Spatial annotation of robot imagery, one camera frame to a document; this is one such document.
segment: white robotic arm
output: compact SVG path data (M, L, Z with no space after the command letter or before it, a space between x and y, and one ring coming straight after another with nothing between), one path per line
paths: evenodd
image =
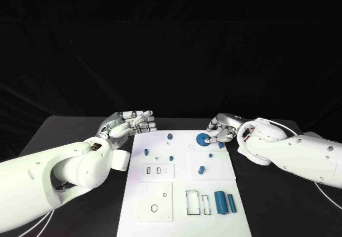
M0 233L98 187L111 168L125 171L130 153L115 149L128 135L157 130L151 114L114 113L95 137L0 163ZM59 188L52 185L52 172L65 183Z
M342 144L324 140L316 133L297 135L281 124L264 119L245 120L218 114L206 131L216 125L219 134L205 143L226 142L236 137L238 152L257 164L271 162L297 176L342 188Z

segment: robotic hand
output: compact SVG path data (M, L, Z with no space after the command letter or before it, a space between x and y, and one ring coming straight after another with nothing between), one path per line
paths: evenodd
M95 137L0 163L0 233L59 208L98 187L109 169L125 171L128 135L157 130L151 111L114 113ZM50 174L65 183L55 188Z
M285 126L264 118L245 120L231 114L218 114L208 125L208 132L215 125L219 133L205 143L229 142L236 137L238 152L254 163L268 165L272 162L297 176L342 188L340 143L324 140L313 132L297 135Z

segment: rectangular hole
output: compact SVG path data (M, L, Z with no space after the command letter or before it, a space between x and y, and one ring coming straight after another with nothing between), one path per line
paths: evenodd
M202 195L202 202L203 202L203 213L205 213L205 215L210 215L210 207L209 207L208 195Z
M186 191L184 195L186 195L186 211L187 211L187 215L200 215L197 191Z

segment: blue disc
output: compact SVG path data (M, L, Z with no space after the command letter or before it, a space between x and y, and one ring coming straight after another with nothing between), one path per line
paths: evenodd
M205 139L209 138L210 136L205 133L199 133L197 136L196 136L196 142L197 144L205 147L208 146L210 143L205 143Z

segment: rectangular outline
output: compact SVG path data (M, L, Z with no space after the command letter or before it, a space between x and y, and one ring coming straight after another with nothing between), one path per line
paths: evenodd
M187 192L196 192L196 194L197 194L197 191L196 191L196 190L187 190L187 191L184 191L184 197L186 197L186 198L187 198ZM186 214L187 214L187 215L200 215L199 199L197 199L197 214L189 214L187 208L186 208Z
M206 196L206 200L209 200L209 196L208 195L202 195L202 203L203 203L203 214L205 214L205 201L203 201L203 196ZM210 216L210 204L208 202L208 209L209 209L209 214L205 214L205 216Z

